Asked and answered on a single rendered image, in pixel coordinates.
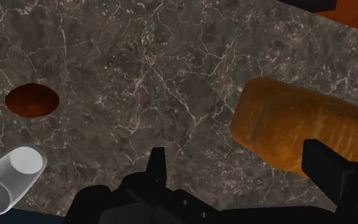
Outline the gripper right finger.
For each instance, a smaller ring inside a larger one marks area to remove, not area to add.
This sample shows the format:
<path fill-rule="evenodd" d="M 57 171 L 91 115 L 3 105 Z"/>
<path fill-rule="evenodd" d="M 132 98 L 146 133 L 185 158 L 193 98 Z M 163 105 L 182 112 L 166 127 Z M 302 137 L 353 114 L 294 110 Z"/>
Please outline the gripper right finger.
<path fill-rule="evenodd" d="M 358 162 L 317 139 L 303 141 L 302 171 L 336 205 L 334 224 L 358 224 Z"/>

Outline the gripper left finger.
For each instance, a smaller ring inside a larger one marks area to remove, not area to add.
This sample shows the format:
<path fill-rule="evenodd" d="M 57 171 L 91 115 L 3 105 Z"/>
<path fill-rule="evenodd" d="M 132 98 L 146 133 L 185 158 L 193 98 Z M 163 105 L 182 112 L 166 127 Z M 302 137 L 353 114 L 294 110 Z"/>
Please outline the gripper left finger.
<path fill-rule="evenodd" d="M 117 189 L 81 189 L 63 224 L 179 224 L 179 200 L 166 182 L 165 148 L 153 148 L 146 170 L 125 176 Z"/>

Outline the clear glass cup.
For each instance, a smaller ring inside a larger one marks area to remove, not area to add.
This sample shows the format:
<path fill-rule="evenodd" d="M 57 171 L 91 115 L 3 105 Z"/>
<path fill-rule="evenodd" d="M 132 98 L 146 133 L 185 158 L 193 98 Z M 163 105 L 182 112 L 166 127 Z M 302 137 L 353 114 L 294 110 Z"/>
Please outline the clear glass cup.
<path fill-rule="evenodd" d="M 19 144 L 0 156 L 0 215 L 31 189 L 46 168 L 46 153 L 33 144 Z"/>

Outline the golden brown bread loaf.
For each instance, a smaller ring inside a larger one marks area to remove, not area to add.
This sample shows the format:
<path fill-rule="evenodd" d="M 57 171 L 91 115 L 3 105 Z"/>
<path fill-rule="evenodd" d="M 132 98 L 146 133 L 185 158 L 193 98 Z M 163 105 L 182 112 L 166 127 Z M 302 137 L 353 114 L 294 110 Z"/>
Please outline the golden brown bread loaf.
<path fill-rule="evenodd" d="M 318 139 L 358 162 L 358 107 L 283 81 L 257 77 L 244 86 L 230 124 L 234 140 L 276 169 L 304 176 L 303 141 Z"/>

